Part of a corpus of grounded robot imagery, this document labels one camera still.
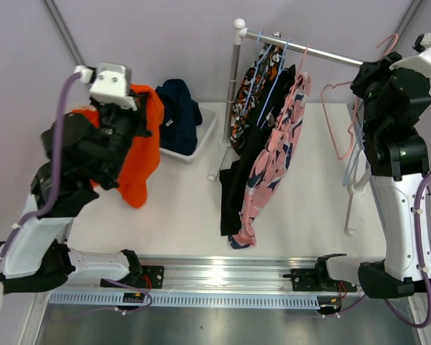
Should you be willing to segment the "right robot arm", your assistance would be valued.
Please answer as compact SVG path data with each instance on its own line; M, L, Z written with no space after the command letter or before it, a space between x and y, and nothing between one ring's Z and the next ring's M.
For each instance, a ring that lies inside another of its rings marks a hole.
M415 128L431 104L431 47L411 57L391 52L364 62L351 90L363 101L363 148L370 166L365 176L377 191L386 254L375 261L328 255L313 280L322 290L350 282L374 299L431 293L425 202L430 164Z

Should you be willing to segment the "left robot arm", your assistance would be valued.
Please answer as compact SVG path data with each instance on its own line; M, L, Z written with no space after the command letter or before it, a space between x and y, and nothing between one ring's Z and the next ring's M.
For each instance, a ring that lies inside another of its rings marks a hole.
M92 100L86 109L58 116L42 133L47 162L30 185L22 217L0 242L5 294L45 292L74 278L103 287L139 284L143 270L132 250L103 258L78 253L59 240L99 190L117 190L133 208L146 202L147 179L159 164L164 108L149 88L134 86L129 94L133 110Z

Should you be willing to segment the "black shorts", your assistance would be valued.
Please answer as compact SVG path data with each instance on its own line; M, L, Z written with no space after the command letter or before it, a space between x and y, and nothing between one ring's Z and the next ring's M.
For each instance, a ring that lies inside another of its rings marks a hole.
M277 81L276 87L269 99L268 114L277 117L282 107L283 97L292 74L296 72L296 66L285 68ZM256 125L261 110L267 99L270 88L267 86L260 97L260 103L254 111L254 115L248 120L248 131L245 146L239 159L232 162L228 169L220 172L221 182L221 235L229 236L238 233L241 228L240 212L244 202L244 193L252 166L263 150L264 145L271 134L272 128L266 123L262 129Z

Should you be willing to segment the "blue wire hanger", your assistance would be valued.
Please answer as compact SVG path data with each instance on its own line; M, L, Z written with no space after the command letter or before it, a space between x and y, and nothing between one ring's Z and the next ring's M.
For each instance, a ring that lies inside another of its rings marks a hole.
M354 183L357 177L358 170L358 161L361 152L363 149L361 148L363 145L362 136L363 136L363 124L361 123L361 117L359 116L359 111L363 107L361 100L359 98L356 99L353 110L356 112L354 114L354 143L353 148L351 149L351 154L349 156L348 166L346 168L346 172L343 179L343 186L348 187L350 184Z
M267 99L266 99L266 101L264 103L264 106L263 106L263 108L261 110L261 113L259 115L259 118L257 120L256 125L257 125L257 127L259 129L262 129L264 127L264 125L267 123L267 115L268 115L267 106L268 106L268 103L269 103L269 99L271 98L271 95L272 95L272 93L273 93L273 91L274 91L274 89L276 87L276 84L277 84L277 81L279 79L279 76L281 75L281 72L284 70L283 66L284 66L285 55L286 55L286 52L287 52L288 44L290 42L291 42L291 39L288 39L287 43L284 45L283 53L282 53L280 61L279 61L279 67L278 67L277 75L276 75L276 77L274 79L272 87L269 90Z
M265 43L258 56L246 71L236 97L233 111L236 118L246 122L260 101L260 95L277 71L277 48Z

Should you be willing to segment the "camouflage patterned shorts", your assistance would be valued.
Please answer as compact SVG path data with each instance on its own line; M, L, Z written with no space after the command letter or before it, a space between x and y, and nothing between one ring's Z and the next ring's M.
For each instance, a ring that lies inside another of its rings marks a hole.
M283 60L284 49L265 44L246 71L232 106L232 124L229 142L238 155L242 155L249 128L248 120L260 103L260 97L267 86L277 77Z

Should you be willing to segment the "pink patterned shorts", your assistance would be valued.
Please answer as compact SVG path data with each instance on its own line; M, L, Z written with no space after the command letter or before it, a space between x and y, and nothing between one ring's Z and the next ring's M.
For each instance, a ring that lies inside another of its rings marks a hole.
M300 126L288 133L276 132L273 126L267 143L249 174L240 212L241 228L237 234L228 237L232 249L245 249L256 245L253 223L287 173L300 138L303 120L304 114Z

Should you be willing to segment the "navy blue shorts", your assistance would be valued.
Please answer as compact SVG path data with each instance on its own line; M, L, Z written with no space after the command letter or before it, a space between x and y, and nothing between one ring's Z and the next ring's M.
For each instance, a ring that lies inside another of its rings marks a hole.
M155 91L164 106L164 119L159 126L160 147L192 155L198 143L197 127L203 123L198 102L192 99L182 79L166 80Z

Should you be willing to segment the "orange shorts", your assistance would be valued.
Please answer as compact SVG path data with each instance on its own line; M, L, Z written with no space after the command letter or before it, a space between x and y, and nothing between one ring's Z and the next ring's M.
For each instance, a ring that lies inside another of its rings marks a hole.
M131 91L147 94L147 128L152 135L134 138L119 176L118 191L128 205L141 208L147 201L147 179L160 163L159 126L164 120L164 105L150 86L132 84Z

